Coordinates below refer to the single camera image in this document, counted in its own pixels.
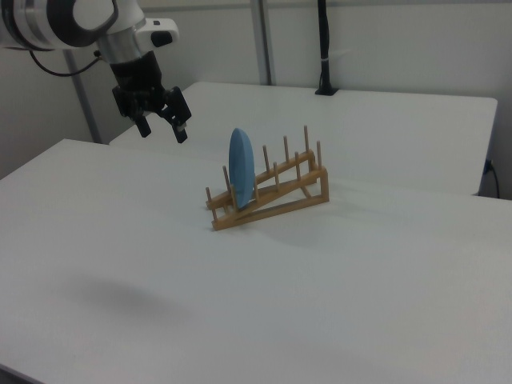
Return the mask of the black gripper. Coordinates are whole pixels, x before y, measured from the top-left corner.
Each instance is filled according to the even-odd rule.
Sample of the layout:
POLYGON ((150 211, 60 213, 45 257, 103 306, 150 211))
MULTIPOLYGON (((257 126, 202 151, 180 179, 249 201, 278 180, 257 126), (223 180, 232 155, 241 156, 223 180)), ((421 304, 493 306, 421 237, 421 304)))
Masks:
POLYGON ((134 119, 143 138, 151 134, 144 113, 154 112, 172 126, 178 143, 187 140, 190 108, 179 87, 166 90, 162 85, 162 72, 153 51, 131 62, 112 64, 110 68, 118 82, 113 95, 120 113, 134 119))

